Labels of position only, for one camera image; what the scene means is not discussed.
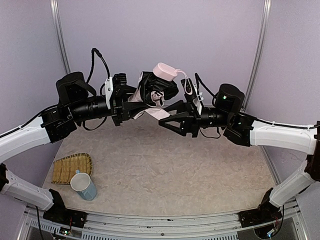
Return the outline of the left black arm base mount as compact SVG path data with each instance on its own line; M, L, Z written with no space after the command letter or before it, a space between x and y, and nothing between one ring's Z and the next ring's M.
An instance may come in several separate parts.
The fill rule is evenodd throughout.
M44 211L43 218L54 223L83 229L87 219L87 213L66 208L61 195L57 191L50 188L49 192L53 197L53 206Z

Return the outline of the pink black folding umbrella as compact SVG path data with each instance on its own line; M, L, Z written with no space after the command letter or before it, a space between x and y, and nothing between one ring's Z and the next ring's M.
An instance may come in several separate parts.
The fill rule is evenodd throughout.
M149 108L139 112L132 119L136 120L144 113L149 114L156 120L169 117L170 114L163 109L163 106L165 101L172 99L179 92L178 86L174 82L179 73L183 74L186 80L189 79L181 69L163 62L159 62L152 71L142 71L137 89L128 98L128 102L145 103Z

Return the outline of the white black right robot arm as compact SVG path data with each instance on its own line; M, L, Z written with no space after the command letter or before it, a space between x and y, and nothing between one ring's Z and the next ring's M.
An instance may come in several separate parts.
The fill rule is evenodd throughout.
M241 112L245 95L234 85L219 87L213 107L198 111L192 99L178 101L166 111L176 113L158 124L181 136L196 138L200 129L222 128L223 136L240 146L270 146L307 154L301 166L280 185L267 191L259 209L279 209L284 203L320 180L320 125L292 125L258 119Z

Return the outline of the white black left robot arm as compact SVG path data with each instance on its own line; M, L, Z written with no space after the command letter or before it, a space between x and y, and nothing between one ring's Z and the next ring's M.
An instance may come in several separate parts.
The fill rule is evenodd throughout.
M112 117L116 126L148 109L132 101L136 88L128 86L126 75L118 73L108 81L110 93L97 95L82 72L72 72L56 82L58 104L42 110L28 122L0 136L0 192L32 204L45 212L65 210L61 195L23 180L7 169L4 161L38 146L65 139L85 121Z

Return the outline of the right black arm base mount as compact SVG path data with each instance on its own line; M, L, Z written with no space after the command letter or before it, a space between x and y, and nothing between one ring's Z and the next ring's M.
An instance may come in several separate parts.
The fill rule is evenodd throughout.
M242 228L260 225L275 221L276 218L282 218L280 207L270 202L270 195L273 188L270 188L263 196L261 203L257 208L240 211L238 213Z

